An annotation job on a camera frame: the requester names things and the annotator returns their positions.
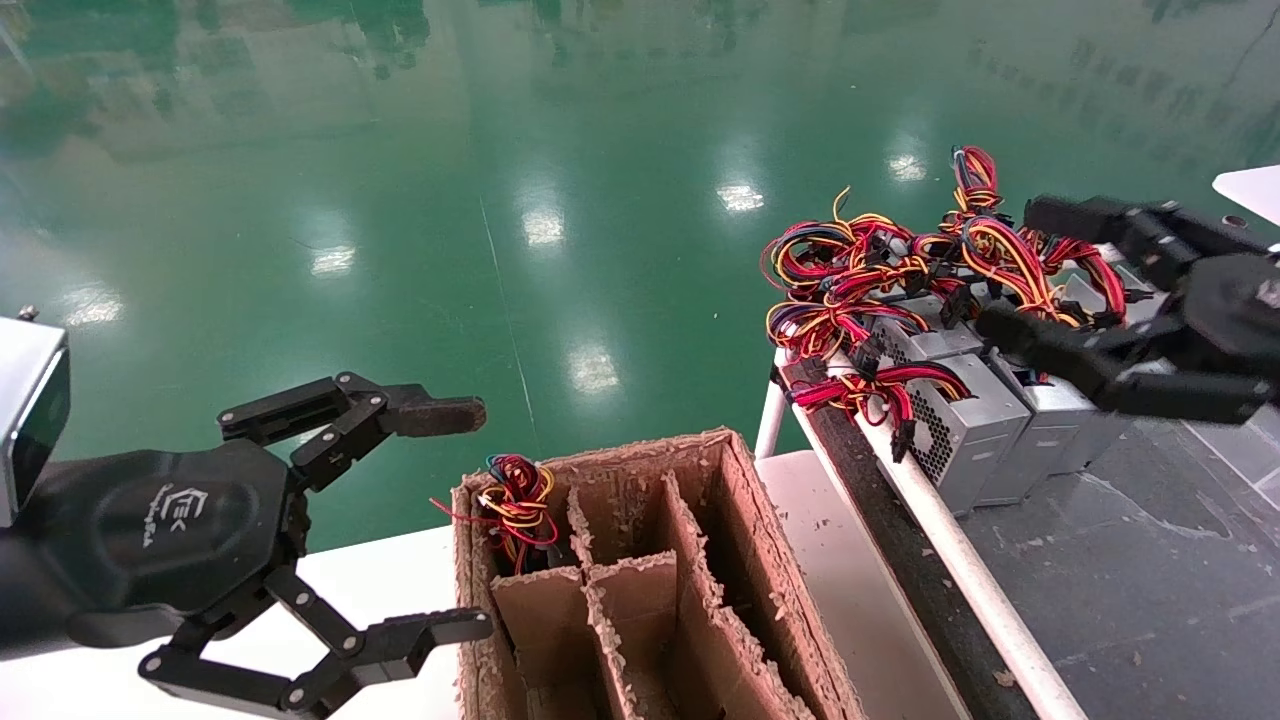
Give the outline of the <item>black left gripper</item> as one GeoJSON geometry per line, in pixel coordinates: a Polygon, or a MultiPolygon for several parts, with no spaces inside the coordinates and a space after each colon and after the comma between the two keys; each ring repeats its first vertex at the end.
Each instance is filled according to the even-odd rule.
{"type": "Polygon", "coordinates": [[[250,442],[51,462],[29,495],[29,644],[132,647],[166,694],[269,719],[329,719],[361,691],[416,678],[448,644],[483,641],[480,609],[353,626],[293,566],[307,501],[294,469],[250,442]],[[326,646],[297,678],[202,659],[273,602],[326,646]]]}

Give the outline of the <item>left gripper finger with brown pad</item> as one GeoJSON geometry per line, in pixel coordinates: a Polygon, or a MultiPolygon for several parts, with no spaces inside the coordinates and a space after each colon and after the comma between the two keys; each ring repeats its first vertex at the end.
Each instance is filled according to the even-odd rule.
{"type": "Polygon", "coordinates": [[[477,396],[435,398],[421,384],[380,386],[340,372],[223,411],[225,441],[268,447],[312,432],[289,459],[302,489],[319,492],[392,436],[467,434],[486,421],[477,396]]]}

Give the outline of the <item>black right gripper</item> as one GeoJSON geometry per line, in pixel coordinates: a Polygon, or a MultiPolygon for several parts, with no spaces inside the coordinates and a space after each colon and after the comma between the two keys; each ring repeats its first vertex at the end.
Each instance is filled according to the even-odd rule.
{"type": "Polygon", "coordinates": [[[1171,291],[1185,278],[1184,364],[1190,369],[1155,356],[1181,331],[1172,316],[1087,333],[993,304],[980,311],[975,332],[1002,355],[1068,382],[1106,413],[1242,425],[1277,405],[1276,251],[1252,231],[1175,201],[1106,196],[1036,196],[1025,204],[1025,224],[1110,246],[1158,290],[1171,291]]]}

